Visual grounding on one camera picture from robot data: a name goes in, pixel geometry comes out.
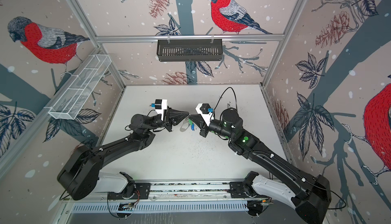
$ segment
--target white wire basket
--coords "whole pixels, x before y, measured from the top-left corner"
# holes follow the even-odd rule
[[[111,64],[108,55],[92,55],[86,67],[53,105],[49,114],[55,119],[74,120]]]

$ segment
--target bird wing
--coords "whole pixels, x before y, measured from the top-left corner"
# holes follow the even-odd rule
[[[390,128],[391,128],[391,107],[388,110],[388,124],[390,125]]]
[[[247,14],[247,10],[240,6],[235,0],[231,0],[227,7],[222,7],[219,11],[225,18],[237,23],[240,23],[239,20]]]
[[[37,25],[42,33],[42,38],[38,41],[40,47],[46,49],[59,49],[63,47],[66,39],[63,30]]]
[[[37,24],[42,32],[42,38],[38,45],[46,49],[60,49],[78,42],[90,40],[81,35],[71,34],[59,28],[41,26]]]

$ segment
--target bird tail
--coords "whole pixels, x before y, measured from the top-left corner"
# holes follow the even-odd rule
[[[268,32],[268,31],[262,29],[259,25],[254,26],[254,28],[257,29],[257,30],[259,30],[259,31],[261,31],[261,32],[263,32],[263,33],[265,33],[265,34],[272,34],[272,33]]]

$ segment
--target black cable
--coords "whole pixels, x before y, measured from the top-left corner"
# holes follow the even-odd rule
[[[228,139],[224,139],[224,138],[222,138],[220,135],[218,135],[218,137],[219,137],[219,138],[221,138],[221,139],[223,139],[223,140],[228,140]]]
[[[235,91],[233,90],[233,88],[232,88],[232,87],[227,87],[227,89],[226,89],[226,90],[224,90],[224,92],[223,92],[223,93],[222,93],[222,95],[220,96],[220,98],[219,98],[219,100],[218,100],[218,102],[217,102],[217,104],[216,104],[215,108],[213,109],[213,116],[212,116],[213,118],[215,117],[215,110],[216,110],[217,106],[219,105],[219,102],[220,102],[220,100],[221,100],[222,96],[224,95],[225,91],[227,91],[228,89],[232,89],[233,95],[235,96],[235,105],[236,105],[236,111],[238,111],[238,102],[237,102],[237,100],[236,100],[236,94],[235,94]]]
[[[115,218],[120,218],[119,216],[113,215],[113,213],[110,211],[110,207],[109,207],[109,192],[107,192],[107,208],[109,209],[110,215],[112,215]]]
[[[223,93],[222,93],[222,95],[220,96],[220,98],[219,98],[219,100],[218,100],[218,102],[217,102],[217,104],[216,104],[216,107],[213,109],[213,111],[215,111],[215,109],[217,108],[217,106],[218,106],[218,104],[219,104],[219,102],[220,102],[220,100],[221,100],[222,96],[224,95],[225,91],[227,91],[228,89],[232,89],[233,95],[235,96],[236,110],[238,110],[238,103],[237,103],[237,100],[236,100],[236,94],[235,94],[235,91],[233,90],[233,88],[232,88],[232,87],[227,87],[227,89],[226,89],[226,90],[224,90],[224,92],[223,92]]]
[[[81,160],[83,160],[83,162],[80,164],[79,169],[77,169],[77,172],[76,172],[75,176],[72,178],[71,182],[69,182],[68,186],[65,188],[64,192],[61,194],[61,196],[60,196],[60,198],[59,198],[59,201],[60,201],[60,200],[64,200],[66,197],[68,197],[68,196],[70,195],[70,194],[68,194],[67,196],[61,198],[61,197],[65,194],[66,190],[71,186],[72,182],[75,180],[75,178],[76,178],[76,176],[78,175],[78,173],[80,172],[80,170],[83,168],[83,165],[85,164],[86,159],[87,159],[88,157],[90,157],[92,154],[94,154],[94,152],[91,152],[91,153],[90,153],[89,155],[87,155],[84,159],[81,159]]]
[[[311,185],[314,186],[314,187],[317,187],[317,188],[321,189],[321,190],[330,191],[330,192],[334,193],[337,197],[339,197],[340,200],[343,201],[343,203],[344,203],[344,206],[343,206],[343,207],[339,207],[339,208],[328,208],[328,210],[340,210],[340,209],[343,209],[343,208],[346,207],[346,202],[345,202],[345,200],[343,200],[343,199],[342,199],[338,194],[336,194],[333,190],[328,190],[328,189],[325,189],[325,188],[318,187],[318,186],[316,186],[315,184],[312,184],[312,183],[310,183],[310,182],[308,182],[308,183],[311,184]]]
[[[252,151],[252,152],[249,152],[249,153],[256,153],[256,152],[264,153],[264,154],[267,154],[267,155],[270,156],[270,154],[265,153],[265,152],[263,152],[263,151]],[[283,162],[281,162],[281,161],[278,160],[278,159],[273,159],[273,158],[272,158],[272,160],[277,160],[277,161],[279,161],[281,164],[283,164],[284,166],[286,166]],[[295,174],[296,174],[297,176],[299,176],[300,178],[303,178],[301,175],[297,174],[295,171],[292,170],[292,172],[295,173]],[[325,189],[325,188],[318,187],[318,186],[316,186],[315,184],[312,184],[312,183],[310,183],[310,182],[307,181],[307,180],[306,180],[306,182],[308,182],[308,183],[311,184],[312,186],[317,187],[317,188],[319,188],[319,189],[321,189],[321,190],[330,191],[330,192],[334,193],[334,194],[335,194],[337,197],[339,197],[340,200],[342,200],[342,201],[344,202],[344,204],[345,204],[343,207],[339,207],[339,208],[328,208],[328,210],[340,210],[340,209],[343,209],[343,208],[346,207],[346,202],[345,202],[345,200],[343,200],[343,199],[342,199],[338,194],[336,194],[333,190],[329,190],[329,189]]]
[[[150,114],[152,111],[154,111],[154,109],[150,110],[150,111],[148,112],[147,116],[149,116],[149,114]],[[130,125],[127,125],[127,126],[125,127],[125,130],[126,130],[126,131],[132,131],[132,130],[134,131],[135,129],[138,129],[138,128],[139,128],[139,126],[141,126],[143,123],[144,123],[144,122],[142,122],[142,123],[138,124],[138,126],[137,126],[137,127],[135,127],[134,129],[130,128]]]
[[[151,111],[148,112],[147,116],[149,116],[149,113],[151,113],[152,111],[154,111],[154,109],[152,109]]]

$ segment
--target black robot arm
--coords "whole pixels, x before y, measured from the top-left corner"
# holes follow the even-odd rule
[[[322,175],[314,177],[301,171],[272,152],[256,136],[243,129],[243,120],[236,109],[224,110],[218,120],[214,118],[209,104],[199,104],[196,108],[199,114],[189,115],[188,112],[171,109],[167,104],[163,108],[162,100],[156,101],[153,105],[161,114],[153,117],[134,115],[127,126],[129,130],[133,130],[128,137],[104,146],[91,149],[81,146],[75,150],[57,177],[58,182],[74,200],[82,199],[92,192],[99,171],[105,165],[128,153],[148,147],[155,137],[153,132],[158,132],[156,129],[165,128],[172,131],[172,126],[189,117],[201,129],[200,135],[206,137],[211,132],[223,137],[228,140],[228,146],[237,155],[261,165],[281,180],[295,194],[290,198],[289,204],[295,206],[298,215],[307,223],[322,223],[331,202],[329,181]],[[248,189],[254,192],[252,186],[254,184],[249,185]]]
[[[198,115],[190,115],[201,129],[200,135],[206,137],[208,132],[217,134],[228,140],[228,146],[237,154],[249,159],[276,176],[294,192],[291,202],[297,214],[307,223],[323,222],[331,202],[330,183],[322,175],[314,177],[288,163],[272,152],[256,136],[243,129],[243,120],[236,109],[229,108],[222,112],[220,120],[208,120]]]
[[[86,197],[95,188],[99,171],[105,165],[148,147],[155,137],[155,129],[166,128],[172,131],[172,126],[188,117],[188,112],[168,107],[164,110],[163,120],[161,116],[162,114],[153,117],[136,114],[127,126],[129,130],[133,130],[129,136],[91,149],[84,145],[77,148],[58,174],[57,181],[74,200]]]

